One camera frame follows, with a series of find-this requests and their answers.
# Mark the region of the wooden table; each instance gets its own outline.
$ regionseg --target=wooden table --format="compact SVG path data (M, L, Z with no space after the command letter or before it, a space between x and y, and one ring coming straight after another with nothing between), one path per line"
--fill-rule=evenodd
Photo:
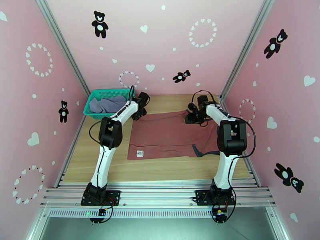
M151 96L146 106L148 114L178 112L187 109L192 95L161 95ZM66 171L64 182L89 182L94 173L99 145L88 134L94 122L87 116L81 129L80 136ZM219 156L206 155L201 158L175 157L149 160L127 160L132 119L123 126L123 140L113 156L108 181L149 181L149 180L198 180L212 179L217 172ZM92 130L92 136L98 139L100 125ZM233 178L249 177L248 169L243 160L239 160Z

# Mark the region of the clothing label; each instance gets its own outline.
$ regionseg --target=clothing label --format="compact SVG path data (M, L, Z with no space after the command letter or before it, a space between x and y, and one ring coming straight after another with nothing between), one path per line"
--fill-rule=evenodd
M137 157L143 157L143 150L137 150Z

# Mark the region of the green basket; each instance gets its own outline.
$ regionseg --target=green basket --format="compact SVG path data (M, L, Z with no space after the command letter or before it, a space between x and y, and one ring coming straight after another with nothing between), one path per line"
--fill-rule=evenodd
M87 116L91 116L94 119L101 120L104 117L111 117L114 113L93 113L90 110L89 103L96 98L98 101L100 101L102 98L112 98L115 96L124 96L125 98L129 99L129 91L130 89L104 89L104 90L93 90L90 94L88 101L84 107L83 114Z

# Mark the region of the pink wall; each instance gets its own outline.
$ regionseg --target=pink wall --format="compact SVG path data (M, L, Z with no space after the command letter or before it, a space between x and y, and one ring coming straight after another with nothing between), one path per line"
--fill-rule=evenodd
M320 0L276 0L226 98L231 114L252 121L257 149L251 161L297 240L320 233L319 6ZM264 49L281 29L288 38L267 59ZM301 193L282 184L276 163L304 182Z
M149 94L219 94L263 2L47 1L90 90L136 85ZM106 38L95 35L94 11L105 14ZM172 80L186 70L184 82Z
M0 33L0 239L17 240L54 186L87 97L35 0L0 0Z

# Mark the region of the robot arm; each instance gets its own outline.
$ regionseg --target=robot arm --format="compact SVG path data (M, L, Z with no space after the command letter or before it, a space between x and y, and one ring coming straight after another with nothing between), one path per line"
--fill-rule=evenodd
M81 205L101 205L106 198L110 197L106 192L108 172L112 157L122 142L122 126L130 117L133 120L138 120L146 115L147 112L144 107L148 104L149 98L146 93L141 92L138 97L133 97L127 101L116 114L110 118L104 117L101 120L99 158L93 177L84 191Z

